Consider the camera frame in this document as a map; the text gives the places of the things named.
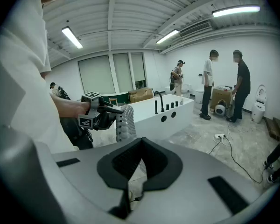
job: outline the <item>ceiling light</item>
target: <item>ceiling light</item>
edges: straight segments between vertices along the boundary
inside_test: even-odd
[[[260,6],[236,6],[236,7],[228,7],[224,9],[220,9],[213,12],[214,17],[225,16],[234,13],[250,13],[250,12],[259,12]]]
[[[162,39],[157,41],[157,44],[162,43],[163,41],[167,40],[168,38],[172,37],[173,35],[175,35],[176,33],[179,33],[178,30],[173,30],[172,32],[170,32],[169,34],[167,34],[166,36],[164,36]]]
[[[61,30],[63,32],[63,34],[65,34],[67,36],[67,38],[70,39],[70,41],[72,43],[74,43],[74,45],[81,49],[83,48],[83,46],[81,45],[81,43],[78,41],[78,39],[75,37],[75,35],[73,34],[73,32],[71,31],[71,29],[69,27],[65,27]]]

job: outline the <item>black pants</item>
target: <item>black pants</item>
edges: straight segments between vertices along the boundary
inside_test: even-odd
[[[212,88],[211,85],[209,85],[208,87],[204,86],[204,94],[203,94],[202,108],[201,108],[201,112],[204,115],[209,114],[209,102],[210,102],[211,88]]]
[[[266,161],[268,166],[275,162],[280,157],[280,144],[271,152],[271,154],[267,157]],[[280,168],[275,171],[273,174],[273,180],[276,180],[280,177]]]
[[[234,112],[233,118],[236,120],[238,118],[242,118],[242,109],[244,106],[245,99],[249,95],[246,91],[237,91],[234,98]]]

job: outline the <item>white freestanding bathtub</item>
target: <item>white freestanding bathtub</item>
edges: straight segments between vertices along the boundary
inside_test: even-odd
[[[162,98],[164,112],[161,112],[160,97],[130,104],[134,109],[134,123],[138,138],[163,140],[191,123],[194,100],[183,98],[183,105],[180,105],[181,97],[179,96],[163,95]],[[155,114],[155,100],[158,102],[158,114]],[[174,108],[171,108],[171,102],[174,102]],[[166,104],[169,104],[169,110],[166,110]]]

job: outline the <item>black faucet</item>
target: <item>black faucet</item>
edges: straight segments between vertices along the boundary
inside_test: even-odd
[[[156,91],[156,92],[154,93],[154,96],[155,96],[156,94],[159,94],[159,96],[160,96],[160,98],[161,98],[161,106],[162,106],[161,112],[164,112],[162,95],[161,95],[161,93],[159,93],[158,91]]]

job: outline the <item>power strip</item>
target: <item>power strip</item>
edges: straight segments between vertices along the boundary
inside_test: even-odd
[[[215,139],[223,139],[223,137],[224,137],[224,134],[223,133],[221,133],[221,134],[215,134]]]

